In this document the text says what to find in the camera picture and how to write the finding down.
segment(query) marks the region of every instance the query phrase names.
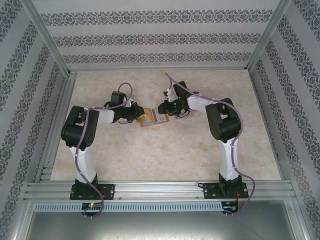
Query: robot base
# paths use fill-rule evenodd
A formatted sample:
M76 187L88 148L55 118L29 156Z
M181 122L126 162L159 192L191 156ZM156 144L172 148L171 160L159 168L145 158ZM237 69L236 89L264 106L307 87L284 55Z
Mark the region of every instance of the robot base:
M99 194L87 183L74 181L75 184L72 185L70 200L100 200ZM92 184L102 193L104 200L113 200L115 195L115 185L114 184L98 184L98 177L92 181Z
M242 182L240 175L227 181L219 174L218 183L199 183L198 186L203 189L205 199L235 199L237 193L239 199L249 197L247 185Z

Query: metal bar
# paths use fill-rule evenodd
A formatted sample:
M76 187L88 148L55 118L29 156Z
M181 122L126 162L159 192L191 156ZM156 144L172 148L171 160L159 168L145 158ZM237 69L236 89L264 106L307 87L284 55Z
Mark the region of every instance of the metal bar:
M291 224L291 228L296 240L311 240L306 222L303 218L297 199L284 201L286 212Z
M81 202L39 202L36 213L79 213ZM154 213L154 212L212 212L223 211L220 201L188 202L109 202L102 212L107 213Z
M53 169L54 166L53 165L44 165L43 168L44 169Z
M32 216L35 210L35 204L33 202L23 202L20 208L20 212L15 223L11 240L23 240L27 238L29 226L32 220Z
M51 178L51 172L49 172L49 173L42 173L42 175L41 175L41 181L44 181L44 180L50 180L50 178Z
M217 67L139 67L139 66L133 66L133 67L117 67L117 68L72 68L71 72L97 72L97 71L182 71L182 70L243 70L245 69L242 66L217 66Z
M52 173L52 169L50 168L44 167L42 170L42 174L51 174L51 173Z
M146 181L101 181L102 183L115 184L113 201L206 201L198 181L177 182L146 182ZM25 201L33 202L68 202L72 181L48 181L29 183L24 195ZM247 181L247 189L251 192L253 185ZM261 200L287 200L295 198L293 186L288 180L257 181L253 201Z
M247 185L252 185L251 181L243 181ZM150 185L162 185L162 186L181 186L181 185L194 185L195 183L218 183L218 181L99 181L100 184L115 184L122 186L150 186ZM290 185L291 180L256 180L255 183L257 185ZM41 186L41 185L50 185L50 186L62 186L62 185L72 185L74 181L50 181L50 183L41 183L41 182L29 182L29 186Z
M249 61L246 65L246 69L248 69L248 72L250 73L253 70L253 67L255 66L256 62L258 61L261 53L265 49L265 46L269 42L269 39L271 38L272 34L274 33L275 29L277 28L278 23L280 22L282 16L284 15L285 11L287 10L289 4L291 3L291 0L281 0L274 10L274 13L267 24L262 36L260 37Z
M64 57L62 56L58 46L56 45L48 28L46 27L44 20L42 19L36 6L34 5L33 0L21 0L21 3L26 12L28 13L29 17L31 18L36 29L38 30L45 45L48 47L50 53L53 55L53 58L58 64L60 70L63 72L63 75L67 77L70 72L70 69L68 68L67 63L64 60Z

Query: aluminum frame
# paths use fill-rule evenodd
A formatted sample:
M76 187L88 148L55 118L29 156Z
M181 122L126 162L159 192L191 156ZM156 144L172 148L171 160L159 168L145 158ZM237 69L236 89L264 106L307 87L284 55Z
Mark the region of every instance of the aluminum frame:
M141 202L220 202L221 199L204 199L203 189L198 183L208 181L101 181L102 184L115 184L113 203ZM249 193L253 184L245 181ZM86 203L90 201L70 200L73 181L31 182L26 186L22 207L19 212L11 240L26 239L37 203ZM281 200L296 240L310 240L310 235L299 207L290 180L258 180L252 201Z
M255 64L257 63L258 59L260 58L260 55L262 54L263 50L265 49L265 46L269 42L272 34L277 28L278 23L280 22L282 16L286 12L287 8L289 7L289 4L291 3L291 0L280 0L279 4L277 5L276 9L274 10L274 13L268 22L263 34L261 35L256 47L253 50L253 53L246 65L246 69L248 69L248 72L251 73L253 70Z
M63 55L61 54L55 40L51 36L44 20L42 19L40 13L38 12L33 0L21 0L21 4L23 5L24 9L28 13L29 17L31 18L33 24L38 30L40 36L42 37L44 43L48 47L50 53L52 54L54 60L58 64L63 75L65 77L68 77L70 73L70 69Z

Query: beige tile surface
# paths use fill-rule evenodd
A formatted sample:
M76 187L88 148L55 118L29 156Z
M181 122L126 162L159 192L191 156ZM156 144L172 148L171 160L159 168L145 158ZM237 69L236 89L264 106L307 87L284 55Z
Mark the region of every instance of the beige tile surface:
M216 99L230 98L244 119L238 141L239 169L256 180L278 180L280 175L246 70L168 70L192 91ZM137 103L145 108L164 101L169 80L162 70L80 72L73 105L103 106L122 82L133 86ZM121 89L127 95L129 87ZM100 124L92 145L99 180L190 181L217 180L220 170L218 142L212 137L206 116L141 127L139 123ZM76 167L63 141L57 151L51 180L74 180Z

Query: wall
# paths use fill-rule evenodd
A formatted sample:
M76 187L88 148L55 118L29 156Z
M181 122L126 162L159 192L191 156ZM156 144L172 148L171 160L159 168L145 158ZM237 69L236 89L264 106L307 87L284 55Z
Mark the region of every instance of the wall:
M251 72L277 159L320 239L320 1L293 0Z
M72 70L245 67L279 0L35 0Z
M18 0L0 1L0 240L33 182L64 82Z

